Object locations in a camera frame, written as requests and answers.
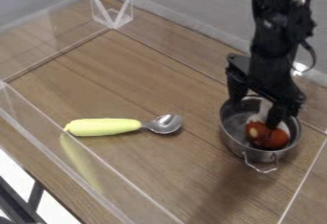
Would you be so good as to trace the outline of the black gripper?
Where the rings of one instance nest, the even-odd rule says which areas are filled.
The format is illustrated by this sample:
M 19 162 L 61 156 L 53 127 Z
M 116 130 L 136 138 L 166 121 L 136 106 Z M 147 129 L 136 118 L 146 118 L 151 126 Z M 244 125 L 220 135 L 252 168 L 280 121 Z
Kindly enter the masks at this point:
M 230 99 L 239 102 L 248 90 L 274 103 L 266 125 L 275 129 L 288 116 L 296 117 L 306 102 L 306 95 L 291 77 L 298 48 L 283 56 L 227 55 L 227 90 Z

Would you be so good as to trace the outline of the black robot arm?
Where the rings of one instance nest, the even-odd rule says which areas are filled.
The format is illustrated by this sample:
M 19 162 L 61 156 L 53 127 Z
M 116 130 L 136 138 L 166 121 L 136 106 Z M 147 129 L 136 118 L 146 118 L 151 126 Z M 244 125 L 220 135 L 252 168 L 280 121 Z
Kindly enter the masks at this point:
M 311 0 L 252 0 L 252 19 L 251 54 L 227 57 L 228 96 L 238 103 L 255 91 L 268 100 L 266 124 L 274 129 L 286 117 L 298 115 L 306 101 L 291 70 L 299 48 L 315 54 L 307 42 L 315 28 Z

